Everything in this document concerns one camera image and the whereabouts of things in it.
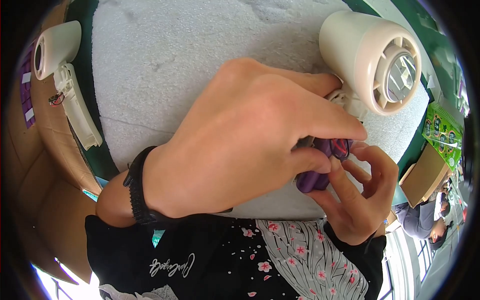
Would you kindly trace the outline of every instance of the fingernail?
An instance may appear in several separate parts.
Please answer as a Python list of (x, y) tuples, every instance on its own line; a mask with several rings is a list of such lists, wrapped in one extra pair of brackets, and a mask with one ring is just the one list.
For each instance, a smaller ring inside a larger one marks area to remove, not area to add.
[(338, 169), (340, 169), (340, 167), (342, 166), (342, 164), (340, 163), (340, 160), (338, 160), (333, 155), (330, 156), (330, 164), (331, 164), (330, 172), (335, 172)]
[(317, 172), (317, 173), (320, 173), (320, 174), (327, 174), (327, 173), (330, 173), (330, 164), (325, 164), (321, 167), (319, 167), (318, 169), (315, 169), (314, 171)]

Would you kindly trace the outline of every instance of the right hand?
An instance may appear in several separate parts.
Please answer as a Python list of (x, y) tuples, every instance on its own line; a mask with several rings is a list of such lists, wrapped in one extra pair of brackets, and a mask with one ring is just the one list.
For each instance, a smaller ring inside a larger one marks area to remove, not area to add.
[[(328, 222), (341, 241), (358, 245), (383, 226), (383, 221), (390, 213), (398, 166), (377, 146), (356, 142), (350, 152), (358, 160), (371, 165), (372, 175), (351, 160), (340, 163), (332, 156), (328, 178), (340, 203), (329, 191), (312, 191), (307, 195), (325, 211)], [(362, 193), (348, 179), (346, 171), (363, 184)]]
[(172, 139), (148, 155), (145, 202), (170, 217), (216, 213), (279, 189), (298, 173), (328, 173), (324, 153), (292, 148), (308, 135), (367, 137), (355, 117), (324, 99), (340, 87), (331, 74), (226, 62)]

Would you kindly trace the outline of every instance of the black wire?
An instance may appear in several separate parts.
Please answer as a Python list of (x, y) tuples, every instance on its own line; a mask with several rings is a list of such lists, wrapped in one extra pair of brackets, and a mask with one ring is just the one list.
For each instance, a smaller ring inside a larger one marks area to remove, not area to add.
[(346, 140), (346, 141), (347, 141), (347, 155), (345, 157), (338, 157), (338, 155), (334, 151), (335, 147), (332, 144), (332, 139), (328, 140), (328, 142), (330, 144), (330, 152), (332, 152), (332, 155), (338, 160), (346, 160), (350, 156), (350, 144), (349, 144), (348, 140)]

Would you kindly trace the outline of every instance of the red wire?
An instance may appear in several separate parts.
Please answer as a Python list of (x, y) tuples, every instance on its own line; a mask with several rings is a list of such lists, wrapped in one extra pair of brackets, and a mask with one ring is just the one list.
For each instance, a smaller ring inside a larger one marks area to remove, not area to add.
[(347, 148), (345, 147), (345, 144), (344, 143), (341, 143), (342, 144), (342, 147), (340, 147), (337, 143), (336, 143), (336, 139), (332, 139), (332, 143), (333, 145), (335, 146), (335, 148), (337, 148), (338, 150), (340, 150), (343, 154), (347, 154)]

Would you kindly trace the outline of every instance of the sleeve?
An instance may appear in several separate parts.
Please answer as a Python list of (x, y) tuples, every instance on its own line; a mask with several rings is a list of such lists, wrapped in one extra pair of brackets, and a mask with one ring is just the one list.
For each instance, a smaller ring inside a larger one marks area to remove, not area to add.
[(88, 262), (100, 285), (127, 286), (138, 266), (147, 263), (146, 253), (154, 249), (149, 230), (138, 224), (116, 228), (90, 215), (85, 218), (85, 232)]
[(362, 273), (369, 282), (365, 299), (376, 300), (384, 281), (382, 259), (384, 256), (383, 251), (387, 244), (386, 236), (374, 238), (369, 244), (363, 243), (357, 246), (351, 246), (337, 238), (332, 226), (328, 222), (324, 226), (324, 232), (335, 247), (343, 252), (343, 255), (357, 266), (360, 273)]

